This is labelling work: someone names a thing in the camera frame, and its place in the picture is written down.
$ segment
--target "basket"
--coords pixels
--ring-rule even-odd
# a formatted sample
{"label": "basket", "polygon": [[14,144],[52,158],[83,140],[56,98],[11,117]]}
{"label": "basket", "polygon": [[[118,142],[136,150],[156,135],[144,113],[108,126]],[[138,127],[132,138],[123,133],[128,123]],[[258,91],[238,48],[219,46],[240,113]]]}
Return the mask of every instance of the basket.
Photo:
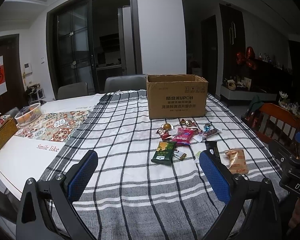
{"label": "basket", "polygon": [[13,118],[10,118],[5,125],[0,128],[0,149],[17,131],[18,128]]}
{"label": "basket", "polygon": [[17,113],[15,119],[20,126],[26,126],[36,120],[41,115],[41,104],[36,103],[29,106],[29,112],[22,115],[21,112]]}

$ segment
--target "dining table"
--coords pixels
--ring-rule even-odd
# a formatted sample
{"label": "dining table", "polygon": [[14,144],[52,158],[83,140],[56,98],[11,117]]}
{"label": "dining table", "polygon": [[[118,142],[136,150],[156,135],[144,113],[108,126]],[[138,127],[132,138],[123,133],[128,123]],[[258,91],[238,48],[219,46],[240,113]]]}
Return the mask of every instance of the dining table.
{"label": "dining table", "polygon": [[[98,166],[73,206],[96,239],[201,239],[222,212],[219,201],[197,162],[205,143],[192,138],[186,153],[171,164],[151,162],[162,139],[157,130],[172,125],[170,135],[185,127],[182,118],[203,129],[208,122],[219,133],[224,151],[243,149],[247,180],[270,178],[279,201],[288,192],[279,186],[281,168],[254,132],[219,100],[208,94],[202,117],[149,119],[146,90],[118,91],[48,102],[42,115],[18,132],[0,150],[0,179],[18,199],[28,178],[53,179],[66,173],[87,153],[98,154]],[[246,201],[233,233],[248,211]],[[48,207],[58,228],[65,230],[52,201]]]}

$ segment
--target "yellow round candy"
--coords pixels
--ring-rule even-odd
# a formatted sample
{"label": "yellow round candy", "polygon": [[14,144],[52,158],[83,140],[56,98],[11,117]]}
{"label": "yellow round candy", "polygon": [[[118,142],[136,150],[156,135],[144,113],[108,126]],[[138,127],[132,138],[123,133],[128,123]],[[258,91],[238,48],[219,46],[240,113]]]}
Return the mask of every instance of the yellow round candy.
{"label": "yellow round candy", "polygon": [[171,124],[165,123],[165,124],[163,125],[163,128],[164,128],[165,130],[170,130],[170,129],[171,129]]}

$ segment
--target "screw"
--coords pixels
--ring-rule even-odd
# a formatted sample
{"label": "screw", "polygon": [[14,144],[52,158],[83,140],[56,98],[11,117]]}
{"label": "screw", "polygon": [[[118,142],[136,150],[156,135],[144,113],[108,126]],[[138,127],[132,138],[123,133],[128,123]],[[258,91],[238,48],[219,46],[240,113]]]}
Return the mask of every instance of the screw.
{"label": "screw", "polygon": [[265,178],[265,183],[266,183],[266,184],[270,184],[270,183],[271,183],[271,179]]}
{"label": "screw", "polygon": [[33,179],[32,178],[27,179],[27,184],[28,185],[31,185],[32,183],[33,183]]}
{"label": "screw", "polygon": [[55,176],[56,180],[62,180],[64,175],[62,173],[59,173]]}
{"label": "screw", "polygon": [[234,179],[236,179],[236,180],[242,180],[242,176],[239,173],[235,173],[233,176],[234,176]]}

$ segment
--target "red heart balloon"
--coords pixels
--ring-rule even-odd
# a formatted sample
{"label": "red heart balloon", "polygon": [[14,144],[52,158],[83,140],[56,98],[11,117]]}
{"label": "red heart balloon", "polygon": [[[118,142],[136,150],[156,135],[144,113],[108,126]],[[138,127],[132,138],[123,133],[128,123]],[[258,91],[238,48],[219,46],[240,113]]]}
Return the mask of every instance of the red heart balloon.
{"label": "red heart balloon", "polygon": [[238,52],[236,56],[237,56],[236,61],[238,65],[242,65],[246,61],[246,58],[242,52]]}
{"label": "red heart balloon", "polygon": [[252,61],[251,59],[247,60],[246,65],[252,69],[257,69],[256,63],[254,61]]}
{"label": "red heart balloon", "polygon": [[254,54],[253,48],[247,47],[246,58],[255,58],[255,57],[256,57],[256,55]]}

